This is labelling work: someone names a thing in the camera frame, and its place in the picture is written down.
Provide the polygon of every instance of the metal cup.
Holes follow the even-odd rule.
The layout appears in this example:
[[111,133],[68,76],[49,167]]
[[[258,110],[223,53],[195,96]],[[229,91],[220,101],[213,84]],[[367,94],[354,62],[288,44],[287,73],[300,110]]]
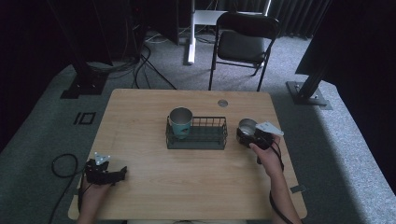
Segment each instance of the metal cup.
[[172,130],[178,139],[184,139],[190,133],[192,112],[186,107],[177,107],[169,114]]
[[256,124],[257,122],[253,119],[241,119],[236,129],[236,140],[245,147],[249,147],[248,144],[254,141]]

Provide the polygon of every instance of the wooden table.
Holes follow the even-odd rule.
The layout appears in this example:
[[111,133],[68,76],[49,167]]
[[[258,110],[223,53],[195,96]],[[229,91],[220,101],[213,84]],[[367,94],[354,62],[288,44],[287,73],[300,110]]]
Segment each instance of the wooden table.
[[[221,107],[219,100],[228,105]],[[166,118],[177,106],[194,116],[224,116],[224,150],[167,149]],[[239,120],[270,121],[279,127],[271,96],[248,91],[114,90],[93,153],[110,155],[110,172],[128,166],[126,179],[112,187],[100,219],[269,219],[270,182],[256,155],[235,138]],[[284,139],[280,142],[289,187],[298,185]],[[306,216],[300,192],[291,194]],[[77,196],[69,209],[77,219]]]

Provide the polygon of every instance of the small cup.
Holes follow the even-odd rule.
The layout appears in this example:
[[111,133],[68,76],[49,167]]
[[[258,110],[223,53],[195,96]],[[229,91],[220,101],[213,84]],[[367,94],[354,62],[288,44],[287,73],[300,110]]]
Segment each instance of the small cup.
[[190,133],[192,112],[186,107],[177,107],[169,114],[172,130],[178,139],[184,139]]

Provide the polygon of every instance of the gray carpet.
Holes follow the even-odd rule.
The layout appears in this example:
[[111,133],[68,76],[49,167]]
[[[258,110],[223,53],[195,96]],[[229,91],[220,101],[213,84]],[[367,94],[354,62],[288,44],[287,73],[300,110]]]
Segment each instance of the gray carpet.
[[[210,35],[200,37],[213,39]],[[305,81],[306,76],[297,76],[294,72],[308,45],[309,40],[279,38],[261,89],[272,95],[294,170],[299,183],[307,187],[303,195],[308,215],[303,221],[306,224],[395,223],[395,195],[337,89],[325,82],[319,86],[333,110],[295,105],[290,97],[285,83]],[[176,46],[154,38],[147,46],[151,50],[149,61],[177,89],[207,90],[211,44],[197,42],[193,65],[186,63],[187,41],[181,40]],[[147,49],[143,54],[149,55]],[[255,91],[259,77],[250,77],[250,73],[251,70],[246,68],[219,65],[212,90]],[[29,118],[0,154],[0,223],[48,223],[51,211],[69,181],[52,173],[52,160],[64,153],[73,153],[78,157],[80,170],[87,160],[112,90],[133,85],[136,88],[133,73],[124,71],[109,76],[102,95],[60,99],[74,76],[73,67],[68,66],[52,80]],[[149,66],[140,69],[137,84],[144,89],[171,89]],[[92,124],[75,124],[78,113],[93,112],[96,114]],[[56,167],[64,175],[74,172],[74,162],[69,158],[58,161]],[[72,189],[77,186],[78,177],[74,179]],[[72,189],[61,200],[53,223],[74,223],[67,217],[75,193]],[[266,223],[260,220],[249,222]]]

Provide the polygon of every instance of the black wire basket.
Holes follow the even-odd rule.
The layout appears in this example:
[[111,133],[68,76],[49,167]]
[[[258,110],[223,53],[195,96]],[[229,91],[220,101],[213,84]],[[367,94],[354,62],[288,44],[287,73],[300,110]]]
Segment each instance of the black wire basket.
[[190,133],[179,138],[172,130],[169,116],[166,122],[166,145],[168,149],[224,149],[227,143],[225,117],[193,117]]

